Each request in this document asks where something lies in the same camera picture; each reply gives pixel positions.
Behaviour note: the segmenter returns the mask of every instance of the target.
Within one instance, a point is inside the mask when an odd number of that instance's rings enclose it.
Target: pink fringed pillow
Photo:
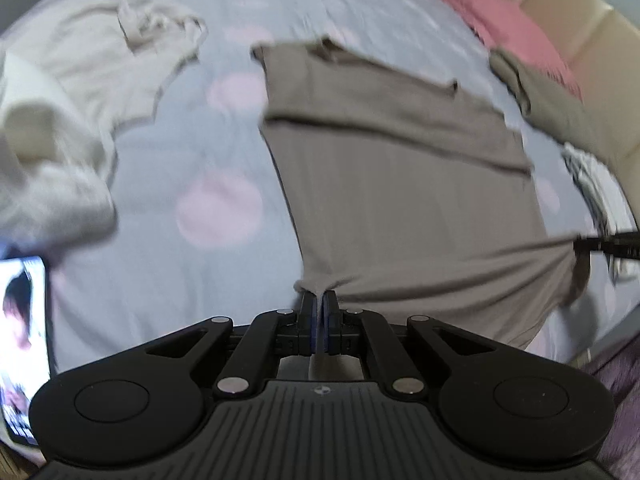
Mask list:
[[[487,48],[501,46],[581,98],[580,87],[544,32],[511,0],[442,0]]]

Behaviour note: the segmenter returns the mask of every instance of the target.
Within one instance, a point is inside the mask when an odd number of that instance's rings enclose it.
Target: phone screen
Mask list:
[[[0,400],[14,442],[36,446],[29,405],[49,380],[47,276],[37,256],[0,261]]]

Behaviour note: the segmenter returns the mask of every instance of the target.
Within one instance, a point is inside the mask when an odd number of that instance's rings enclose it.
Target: padded headboard panel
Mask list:
[[[603,0],[514,0],[574,71],[618,154],[611,168],[640,223],[640,30]]]

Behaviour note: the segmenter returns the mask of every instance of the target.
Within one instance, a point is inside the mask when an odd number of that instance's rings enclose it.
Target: bed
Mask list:
[[[522,119],[487,50],[440,0],[171,1],[202,16],[209,36],[166,88],[155,120],[118,132],[116,230],[50,251],[59,371],[206,317],[244,324],[299,301],[300,250],[258,130],[267,96],[250,46],[259,41],[328,34],[415,75],[457,79],[522,133],[548,234],[594,234],[559,146]],[[587,291],[549,316],[529,351],[567,362],[639,301],[640,283],[613,285],[604,256],[593,254]]]

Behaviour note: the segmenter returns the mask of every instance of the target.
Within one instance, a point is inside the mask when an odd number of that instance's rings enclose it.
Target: purple fuzzy fabric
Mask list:
[[[620,480],[640,479],[640,334],[585,366],[613,394],[616,416],[598,454]]]

